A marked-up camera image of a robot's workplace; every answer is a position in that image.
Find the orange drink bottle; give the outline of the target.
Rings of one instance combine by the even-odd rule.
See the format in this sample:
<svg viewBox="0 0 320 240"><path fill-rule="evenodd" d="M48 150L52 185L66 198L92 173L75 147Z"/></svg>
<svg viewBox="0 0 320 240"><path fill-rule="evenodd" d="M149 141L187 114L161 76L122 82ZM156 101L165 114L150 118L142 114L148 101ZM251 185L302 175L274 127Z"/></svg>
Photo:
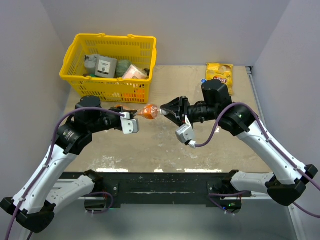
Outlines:
<svg viewBox="0 0 320 240"><path fill-rule="evenodd" d="M148 104L144 108L137 111L136 115L147 120L154 120L158 116L158 106L155 104Z"/></svg>

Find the green white bottle cap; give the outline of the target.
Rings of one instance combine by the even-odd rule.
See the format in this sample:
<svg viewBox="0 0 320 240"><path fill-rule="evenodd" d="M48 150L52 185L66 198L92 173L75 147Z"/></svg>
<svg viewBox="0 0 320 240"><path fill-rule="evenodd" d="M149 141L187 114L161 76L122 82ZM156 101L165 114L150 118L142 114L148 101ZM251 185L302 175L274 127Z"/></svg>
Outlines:
<svg viewBox="0 0 320 240"><path fill-rule="evenodd" d="M161 108L158 109L158 112L159 112L159 114L162 115L162 116L166 116L166 115L168 114L165 110L163 110L163 109L161 109Z"/></svg>

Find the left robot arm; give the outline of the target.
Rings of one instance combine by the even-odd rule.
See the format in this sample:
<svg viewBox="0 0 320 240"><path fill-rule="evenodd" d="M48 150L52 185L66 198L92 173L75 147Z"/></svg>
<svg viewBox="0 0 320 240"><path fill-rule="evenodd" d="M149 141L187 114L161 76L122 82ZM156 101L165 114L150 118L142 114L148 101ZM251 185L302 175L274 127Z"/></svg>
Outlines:
<svg viewBox="0 0 320 240"><path fill-rule="evenodd" d="M126 121L133 113L122 107L104 109L96 96L85 96L75 109L65 114L54 128L48 152L25 186L13 197L5 197L0 207L32 233L42 232L55 214L82 196L99 196L104 190L103 178L94 171L83 173L74 183L56 192L52 188L65 169L92 142L94 133L110 129L128 133Z"/></svg>

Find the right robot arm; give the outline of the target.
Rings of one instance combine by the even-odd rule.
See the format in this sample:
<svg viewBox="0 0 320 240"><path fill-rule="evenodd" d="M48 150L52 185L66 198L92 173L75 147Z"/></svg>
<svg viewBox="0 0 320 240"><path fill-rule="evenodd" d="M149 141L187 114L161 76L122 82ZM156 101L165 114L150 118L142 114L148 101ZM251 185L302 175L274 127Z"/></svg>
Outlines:
<svg viewBox="0 0 320 240"><path fill-rule="evenodd" d="M213 79L203 82L201 90L203 100L194 105L181 96L160 107L160 114L178 126L177 139L191 148L201 148L221 128L249 146L271 169L270 173L232 170L210 196L233 197L257 192L267 194L282 206L299 199L307 184L314 183L318 169L291 155L247 104L233 102L225 84Z"/></svg>

